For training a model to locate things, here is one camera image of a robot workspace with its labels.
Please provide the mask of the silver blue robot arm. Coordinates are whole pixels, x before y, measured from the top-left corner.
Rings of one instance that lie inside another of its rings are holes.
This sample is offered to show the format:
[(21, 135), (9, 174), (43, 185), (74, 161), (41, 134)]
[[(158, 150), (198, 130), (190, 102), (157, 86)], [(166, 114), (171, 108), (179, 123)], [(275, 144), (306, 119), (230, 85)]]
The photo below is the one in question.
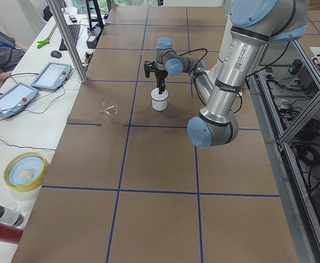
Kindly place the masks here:
[(236, 138), (238, 122), (231, 107), (258, 50), (264, 44), (301, 38), (306, 33), (309, 5), (309, 1), (233, 1), (229, 12), (232, 40), (215, 82), (199, 59), (178, 55), (168, 37), (158, 40), (155, 71), (172, 76), (188, 73), (204, 100), (198, 116), (187, 124), (196, 147), (224, 145)]

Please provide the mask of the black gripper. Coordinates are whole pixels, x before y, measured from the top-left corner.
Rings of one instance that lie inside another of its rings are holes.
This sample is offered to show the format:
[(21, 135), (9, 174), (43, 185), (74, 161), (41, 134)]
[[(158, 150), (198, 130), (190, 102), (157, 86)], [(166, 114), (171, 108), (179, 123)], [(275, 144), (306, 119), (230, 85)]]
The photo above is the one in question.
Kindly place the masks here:
[(154, 69), (156, 80), (157, 80), (157, 89), (158, 94), (161, 94), (165, 91), (165, 79), (168, 77), (168, 72), (166, 70)]

